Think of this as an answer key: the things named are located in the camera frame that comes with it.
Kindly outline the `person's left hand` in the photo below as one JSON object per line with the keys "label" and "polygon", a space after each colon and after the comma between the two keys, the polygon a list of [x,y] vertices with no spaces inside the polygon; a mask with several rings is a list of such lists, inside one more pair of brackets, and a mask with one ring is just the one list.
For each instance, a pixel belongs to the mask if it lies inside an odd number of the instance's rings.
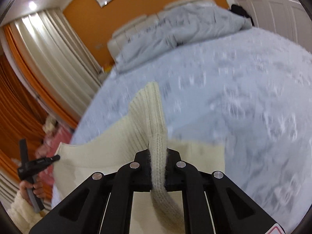
{"label": "person's left hand", "polygon": [[34,184],[26,180],[21,181],[21,183],[19,184],[19,191],[21,193],[21,196],[28,202],[29,205],[32,206],[32,202],[27,192],[28,189],[30,189],[37,198],[40,198],[42,200],[46,198],[46,194],[43,190],[43,183],[39,176],[36,178],[36,182]]}

